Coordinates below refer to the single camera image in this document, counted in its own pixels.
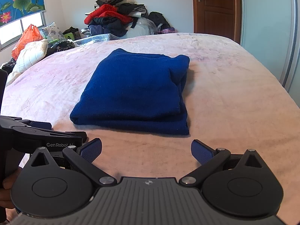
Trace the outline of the person's left hand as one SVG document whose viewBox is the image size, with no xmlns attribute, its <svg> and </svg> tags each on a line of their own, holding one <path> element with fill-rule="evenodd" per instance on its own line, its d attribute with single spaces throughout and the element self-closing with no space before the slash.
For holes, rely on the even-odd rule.
<svg viewBox="0 0 300 225">
<path fill-rule="evenodd" d="M 22 168 L 18 167 L 18 169 L 13 174 L 8 176 L 3 181 L 3 188 L 1 188 L 1 191 L 0 191 L 1 207 L 4 207 L 6 209 L 14 209 L 14 205 L 11 200 L 11 189 L 21 171 L 22 171 Z"/>
</svg>

